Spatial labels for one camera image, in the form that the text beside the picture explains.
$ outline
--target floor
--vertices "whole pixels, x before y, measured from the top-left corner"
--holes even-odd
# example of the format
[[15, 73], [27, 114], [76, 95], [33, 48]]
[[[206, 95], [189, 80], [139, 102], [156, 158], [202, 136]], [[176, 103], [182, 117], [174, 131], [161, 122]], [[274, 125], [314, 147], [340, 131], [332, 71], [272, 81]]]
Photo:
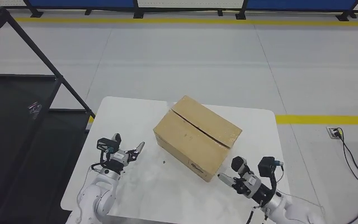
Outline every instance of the floor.
[[[44, 16], [68, 15], [81, 17], [78, 12]], [[14, 16], [28, 15], [16, 11]], [[335, 20], [304, 14], [252, 13], [248, 18]], [[173, 102], [189, 95], [203, 104], [268, 109], [275, 114], [358, 112], [358, 30], [354, 26], [20, 25], [94, 111], [105, 96]], [[9, 26], [0, 29], [0, 52], [0, 73], [51, 74]], [[81, 108], [65, 88], [52, 107]], [[347, 145], [358, 158], [358, 127], [342, 128]], [[291, 193], [324, 210], [295, 201], [323, 211], [327, 223], [348, 223], [356, 217], [358, 181], [345, 163], [340, 142], [329, 138], [326, 125], [285, 124], [278, 125], [278, 130]]]

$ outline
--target black metal pole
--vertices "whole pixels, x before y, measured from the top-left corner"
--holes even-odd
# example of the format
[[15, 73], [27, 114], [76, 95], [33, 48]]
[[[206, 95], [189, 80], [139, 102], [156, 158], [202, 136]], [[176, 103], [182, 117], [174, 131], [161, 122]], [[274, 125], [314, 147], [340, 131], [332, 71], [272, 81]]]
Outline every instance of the black metal pole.
[[78, 102], [85, 108], [90, 115], [95, 118], [94, 112], [87, 106], [87, 104], [82, 100], [82, 98], [76, 93], [72, 86], [66, 81], [66, 79], [61, 75], [61, 73], [55, 68], [51, 61], [45, 56], [45, 54], [39, 49], [39, 47], [31, 40], [31, 38], [25, 33], [21, 26], [14, 20], [10, 13], [5, 10], [8, 14], [7, 22], [12, 26], [12, 28], [19, 34], [19, 36], [25, 41], [26, 44], [39, 56], [39, 58], [46, 64], [46, 66], [53, 72], [53, 74], [61, 81], [61, 83], [68, 89], [68, 91], [78, 100]]
[[247, 8], [247, 3], [248, 3], [248, 0], [244, 0], [244, 2], [242, 3], [242, 7], [241, 7], [239, 14], [235, 14], [237, 20], [245, 20], [246, 19], [245, 11]]
[[39, 12], [35, 7], [33, 7], [29, 0], [23, 0], [23, 2], [25, 3], [26, 7], [31, 11], [31, 17], [40, 18], [44, 14], [44, 12]]
[[6, 23], [7, 16], [5, 13], [5, 8], [0, 6], [0, 28]]
[[134, 14], [133, 18], [143, 18], [144, 12], [138, 6], [138, 0], [133, 0]]
[[349, 19], [348, 19], [348, 16], [349, 15], [354, 15], [354, 13], [353, 13], [353, 10], [354, 10], [354, 8], [357, 6], [357, 4], [358, 4], [358, 0], [356, 0], [354, 3], [353, 3], [353, 5], [349, 8], [349, 10], [345, 10], [341, 15], [337, 15], [336, 17], [337, 17], [337, 19], [339, 20], [339, 21], [349, 21]]

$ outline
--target yellow floor line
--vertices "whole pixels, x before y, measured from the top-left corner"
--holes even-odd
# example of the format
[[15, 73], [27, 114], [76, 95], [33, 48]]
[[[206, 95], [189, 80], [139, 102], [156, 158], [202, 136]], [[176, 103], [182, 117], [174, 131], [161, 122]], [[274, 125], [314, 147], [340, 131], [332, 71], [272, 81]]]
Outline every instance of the yellow floor line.
[[358, 116], [339, 115], [276, 115], [277, 124], [339, 124], [358, 125]]
[[247, 24], [275, 26], [358, 26], [358, 22], [339, 21], [280, 21], [280, 20], [235, 20], [208, 18], [15, 18], [17, 22], [51, 22], [74, 24]]

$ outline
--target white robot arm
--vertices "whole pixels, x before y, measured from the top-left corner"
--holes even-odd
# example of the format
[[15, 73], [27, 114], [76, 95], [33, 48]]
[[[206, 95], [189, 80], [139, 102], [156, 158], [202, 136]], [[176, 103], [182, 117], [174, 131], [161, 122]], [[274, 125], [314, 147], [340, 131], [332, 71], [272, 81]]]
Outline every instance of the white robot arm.
[[[115, 134], [112, 139], [101, 138], [97, 148], [101, 150], [101, 162], [93, 164], [91, 169], [98, 172], [94, 181], [80, 192], [77, 198], [77, 208], [70, 214], [67, 224], [101, 224], [109, 213], [116, 199], [116, 190], [123, 167], [135, 161], [144, 147], [142, 142], [130, 151], [119, 149], [121, 138]], [[97, 184], [106, 183], [108, 188]]]
[[[282, 165], [275, 161], [273, 157], [264, 157], [258, 164], [261, 177], [271, 180], [272, 189], [261, 183], [260, 178], [247, 166], [244, 158], [235, 157], [231, 168], [236, 171], [241, 178], [231, 178], [226, 174], [219, 174], [219, 179], [234, 188], [238, 194], [243, 194], [247, 198], [252, 198], [258, 207], [265, 213], [265, 220], [269, 218], [276, 224], [325, 224], [324, 219], [311, 212], [309, 208], [301, 204], [292, 204], [287, 197], [276, 191], [275, 169], [277, 165]], [[250, 222], [253, 210], [247, 221]]]

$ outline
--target box flap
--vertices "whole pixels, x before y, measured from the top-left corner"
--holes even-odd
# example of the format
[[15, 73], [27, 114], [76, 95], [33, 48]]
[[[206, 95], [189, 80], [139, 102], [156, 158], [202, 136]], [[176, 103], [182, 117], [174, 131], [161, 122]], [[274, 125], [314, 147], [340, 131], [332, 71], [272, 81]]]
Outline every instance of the box flap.
[[242, 130], [192, 98], [184, 96], [172, 110], [227, 148], [234, 145]]
[[153, 130], [162, 141], [180, 151], [173, 154], [172, 148], [165, 148], [177, 159], [187, 166], [194, 163], [196, 170], [203, 169], [210, 175], [216, 173], [229, 151], [171, 110]]

